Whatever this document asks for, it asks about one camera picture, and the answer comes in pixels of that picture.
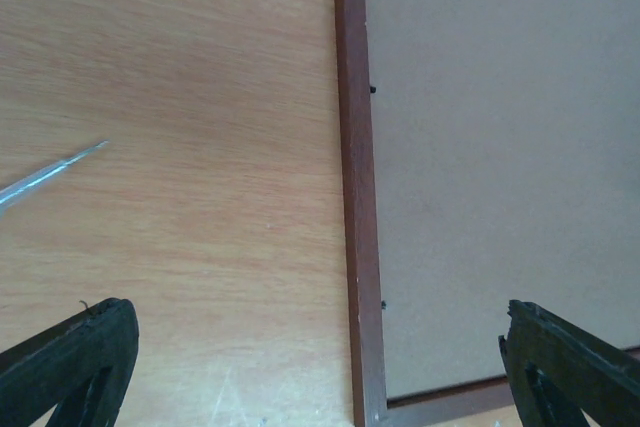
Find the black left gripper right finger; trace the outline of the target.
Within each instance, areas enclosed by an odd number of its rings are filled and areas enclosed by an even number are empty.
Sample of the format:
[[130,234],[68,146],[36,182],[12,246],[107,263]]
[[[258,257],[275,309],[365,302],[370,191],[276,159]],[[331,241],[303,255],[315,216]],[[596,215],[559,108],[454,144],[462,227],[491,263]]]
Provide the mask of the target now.
[[639,424],[639,360],[532,302],[511,300],[499,350],[524,426]]

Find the clear handle screwdriver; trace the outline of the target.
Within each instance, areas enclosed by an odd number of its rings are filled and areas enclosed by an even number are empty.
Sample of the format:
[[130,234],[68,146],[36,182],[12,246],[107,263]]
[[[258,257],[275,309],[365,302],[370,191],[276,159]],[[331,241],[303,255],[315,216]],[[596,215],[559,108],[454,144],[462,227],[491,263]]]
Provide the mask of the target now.
[[1,214],[4,214],[9,208],[21,202],[24,198],[28,197],[57,176],[61,175],[63,172],[68,170],[71,165],[103,148],[108,143],[109,141],[107,139],[102,140],[91,147],[79,151],[70,157],[53,162],[4,187],[1,190]]

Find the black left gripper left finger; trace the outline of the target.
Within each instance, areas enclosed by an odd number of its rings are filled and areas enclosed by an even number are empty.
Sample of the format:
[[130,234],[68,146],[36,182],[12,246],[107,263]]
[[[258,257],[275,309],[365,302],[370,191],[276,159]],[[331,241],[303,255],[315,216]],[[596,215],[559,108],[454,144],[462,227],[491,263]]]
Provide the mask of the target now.
[[113,426],[139,349],[133,303],[109,298],[1,353],[1,424]]

